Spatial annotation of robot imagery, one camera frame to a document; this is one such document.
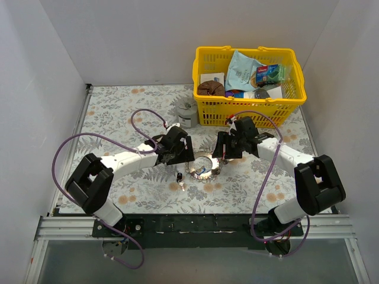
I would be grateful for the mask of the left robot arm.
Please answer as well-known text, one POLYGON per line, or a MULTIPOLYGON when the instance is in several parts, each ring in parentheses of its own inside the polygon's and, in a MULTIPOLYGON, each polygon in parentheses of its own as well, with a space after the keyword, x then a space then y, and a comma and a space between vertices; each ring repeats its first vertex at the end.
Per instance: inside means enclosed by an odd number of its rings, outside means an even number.
POLYGON ((107 157, 87 154, 71 174, 65 189, 86 214, 102 220, 105 229, 118 237, 125 232, 126 222, 122 211, 108 197, 112 183, 141 169, 194 160, 191 136, 174 124, 165 134, 146 140, 130 151, 107 157))

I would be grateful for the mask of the metal disc with keyrings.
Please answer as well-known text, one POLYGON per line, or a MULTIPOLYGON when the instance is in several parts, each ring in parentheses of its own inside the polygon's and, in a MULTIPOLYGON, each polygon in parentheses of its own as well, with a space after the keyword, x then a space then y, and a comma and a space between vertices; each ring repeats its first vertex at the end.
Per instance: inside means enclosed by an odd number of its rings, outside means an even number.
POLYGON ((220 174, 222 165, 219 159, 212 158, 210 153, 198 151, 194 158, 195 160, 185 164, 186 172, 194 180, 208 182, 220 174))

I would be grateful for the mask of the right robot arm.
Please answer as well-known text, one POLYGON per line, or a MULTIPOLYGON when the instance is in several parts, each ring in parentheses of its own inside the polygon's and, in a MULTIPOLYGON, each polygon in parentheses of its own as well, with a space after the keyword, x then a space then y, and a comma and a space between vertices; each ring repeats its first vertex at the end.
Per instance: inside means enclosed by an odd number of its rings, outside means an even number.
POLYGON ((284 144, 281 137, 260 133, 251 117, 226 120, 229 131, 217 135, 213 158, 240 159, 243 153, 252 154, 278 166, 295 180, 296 196, 268 213, 267 219, 254 227, 281 235, 296 221, 314 216, 346 198, 341 179, 333 160, 327 155, 312 156, 284 144))

